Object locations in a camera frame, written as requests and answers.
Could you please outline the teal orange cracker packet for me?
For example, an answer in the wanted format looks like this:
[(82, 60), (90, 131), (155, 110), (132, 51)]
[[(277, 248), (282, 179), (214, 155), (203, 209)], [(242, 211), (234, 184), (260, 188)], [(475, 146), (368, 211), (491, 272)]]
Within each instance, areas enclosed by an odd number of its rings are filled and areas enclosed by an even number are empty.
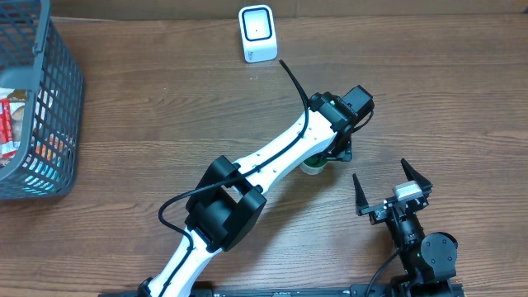
[(44, 191), (55, 188), (53, 182), (64, 182), (65, 178), (59, 169), (70, 169), (66, 162), (72, 156), (75, 141), (65, 134), (51, 134), (44, 143), (37, 141), (35, 152), (31, 153), (23, 167), (30, 171), (24, 179), (24, 190), (42, 195)]

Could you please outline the red white stick packet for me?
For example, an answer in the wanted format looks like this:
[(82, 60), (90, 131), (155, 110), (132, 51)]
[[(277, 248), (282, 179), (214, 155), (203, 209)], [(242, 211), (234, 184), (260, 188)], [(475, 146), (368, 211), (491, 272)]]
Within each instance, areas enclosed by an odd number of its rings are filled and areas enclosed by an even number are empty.
[(7, 98), (1, 100), (1, 155), (2, 158), (12, 158), (17, 153), (12, 137), (12, 116), (10, 102)]

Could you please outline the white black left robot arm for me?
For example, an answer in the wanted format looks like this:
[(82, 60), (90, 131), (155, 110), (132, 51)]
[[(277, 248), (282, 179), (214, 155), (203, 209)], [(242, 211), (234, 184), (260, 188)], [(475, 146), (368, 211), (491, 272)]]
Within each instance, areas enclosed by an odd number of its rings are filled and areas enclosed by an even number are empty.
[(302, 96), (304, 112), (285, 132), (247, 157), (220, 156), (186, 199), (182, 241), (162, 272), (144, 280), (140, 296), (188, 296), (197, 277), (220, 252), (237, 245), (257, 222), (266, 193), (298, 166), (321, 172), (328, 161), (351, 161), (351, 136), (374, 114), (373, 97), (361, 86), (340, 97)]

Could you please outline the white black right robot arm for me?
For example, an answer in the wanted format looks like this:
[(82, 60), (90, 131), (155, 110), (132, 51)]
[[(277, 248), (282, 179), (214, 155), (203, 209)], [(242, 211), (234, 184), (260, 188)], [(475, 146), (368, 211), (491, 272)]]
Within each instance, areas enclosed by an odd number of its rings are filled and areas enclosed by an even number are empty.
[[(393, 188), (394, 195), (370, 206), (357, 175), (353, 176), (356, 214), (367, 215), (370, 223), (386, 224), (395, 246), (389, 257), (366, 285), (353, 285), (353, 296), (458, 297), (462, 285), (451, 282), (456, 276), (457, 240), (445, 232), (426, 235), (417, 212), (428, 206), (433, 184), (401, 160), (406, 182)], [(375, 285), (381, 272), (399, 258), (405, 273), (391, 278), (388, 284)]]

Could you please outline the green lid jar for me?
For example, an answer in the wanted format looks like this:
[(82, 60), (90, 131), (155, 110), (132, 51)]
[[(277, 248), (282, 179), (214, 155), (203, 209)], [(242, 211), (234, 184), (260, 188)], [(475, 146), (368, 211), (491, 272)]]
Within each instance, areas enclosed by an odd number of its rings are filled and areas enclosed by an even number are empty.
[(299, 168), (306, 174), (309, 175), (318, 175), (323, 171), (326, 164), (328, 163), (326, 158), (320, 158), (317, 156), (310, 157), (304, 160)]

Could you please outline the beige brown snack pouch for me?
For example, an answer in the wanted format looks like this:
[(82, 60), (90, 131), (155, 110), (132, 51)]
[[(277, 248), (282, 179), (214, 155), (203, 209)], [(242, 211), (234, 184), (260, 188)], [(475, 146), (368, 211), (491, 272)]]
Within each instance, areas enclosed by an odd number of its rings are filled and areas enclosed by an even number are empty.
[[(4, 98), (7, 98), (10, 102), (12, 116), (12, 137), (15, 147), (18, 151), (21, 144), (22, 125), (24, 119), (25, 106), (28, 102), (28, 97), (26, 95), (26, 90), (2, 87), (1, 100)], [(8, 165), (15, 157), (15, 155), (12, 158), (2, 158), (1, 155), (1, 167), (6, 167), (6, 165)]]

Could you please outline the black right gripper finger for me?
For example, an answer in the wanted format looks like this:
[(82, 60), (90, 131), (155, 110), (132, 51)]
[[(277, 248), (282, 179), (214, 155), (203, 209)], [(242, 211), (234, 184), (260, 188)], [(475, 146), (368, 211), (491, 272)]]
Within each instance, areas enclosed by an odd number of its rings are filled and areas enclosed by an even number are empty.
[(368, 201), (365, 197), (365, 193), (361, 187), (361, 183), (357, 177), (357, 175), (353, 174), (353, 183), (355, 187), (355, 206), (356, 206), (356, 213), (358, 215), (364, 215), (365, 210), (369, 207)]
[(416, 182), (421, 189), (431, 189), (431, 182), (415, 170), (405, 158), (400, 162), (409, 182)]

